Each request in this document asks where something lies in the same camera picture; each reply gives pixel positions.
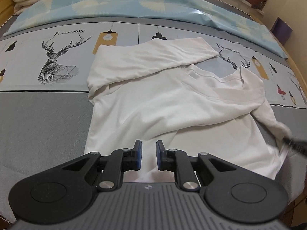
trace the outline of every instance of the red lamp print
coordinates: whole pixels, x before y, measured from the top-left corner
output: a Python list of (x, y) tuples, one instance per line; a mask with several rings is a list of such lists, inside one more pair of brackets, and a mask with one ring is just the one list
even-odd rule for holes
[(285, 99), (285, 96), (287, 93), (284, 92), (282, 89), (280, 89), (280, 87), (277, 85), (277, 92), (278, 94), (280, 94), (280, 96), (282, 97), (282, 99)]

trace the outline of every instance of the white long-sleeve shirt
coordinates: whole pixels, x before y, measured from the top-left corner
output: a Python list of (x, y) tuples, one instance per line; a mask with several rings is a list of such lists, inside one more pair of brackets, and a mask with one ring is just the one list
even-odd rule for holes
[(290, 136), (265, 99), (263, 82), (244, 67), (218, 78), (193, 65), (218, 53), (203, 38), (131, 46), (101, 45), (88, 77), (94, 105), (85, 153), (110, 155), (142, 140), (141, 170), (125, 181), (172, 181), (157, 169), (155, 142), (197, 156), (208, 152), (274, 179), (286, 150), (267, 145), (252, 115), (278, 140)]

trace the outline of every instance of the gray bed sheet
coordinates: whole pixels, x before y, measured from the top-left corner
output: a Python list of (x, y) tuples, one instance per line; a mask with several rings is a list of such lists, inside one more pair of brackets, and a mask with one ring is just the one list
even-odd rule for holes
[[(238, 42), (287, 65), (271, 52), (239, 37), (210, 27), (158, 19), (87, 18), (29, 29), (47, 28), (93, 21), (119, 21), (152, 24), (191, 30)], [(0, 92), (0, 214), (10, 221), (14, 216), (8, 193), (19, 180), (81, 156), (92, 117), (87, 93), (80, 92)], [(306, 138), (307, 111), (272, 106), (277, 120), (285, 123), (294, 137)], [(259, 128), (268, 144), (275, 145), (270, 133)], [(307, 159), (290, 152), (276, 180), (293, 200), (303, 189)]]

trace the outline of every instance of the beige wall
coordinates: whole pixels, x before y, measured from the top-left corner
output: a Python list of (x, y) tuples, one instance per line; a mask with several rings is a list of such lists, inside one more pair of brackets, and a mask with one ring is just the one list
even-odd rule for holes
[(262, 22), (271, 29), (277, 17), (293, 32), (284, 47), (307, 80), (307, 0), (268, 0)]

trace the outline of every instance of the bed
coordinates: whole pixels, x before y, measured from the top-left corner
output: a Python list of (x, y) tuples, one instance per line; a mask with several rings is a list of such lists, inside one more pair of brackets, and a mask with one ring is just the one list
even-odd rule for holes
[[(223, 6), (205, 0), (42, 0), (9, 20), (0, 29), (0, 214), (15, 221), (8, 193), (16, 182), (83, 155), (93, 111), (86, 79), (100, 44), (203, 37), (219, 56), (197, 66), (218, 77), (240, 65), (254, 72), (277, 120), (305, 139), (307, 102), (286, 53), (265, 26)], [(50, 62), (55, 73), (44, 69)], [(306, 164), (289, 151), (276, 177), (289, 201), (303, 191)]]

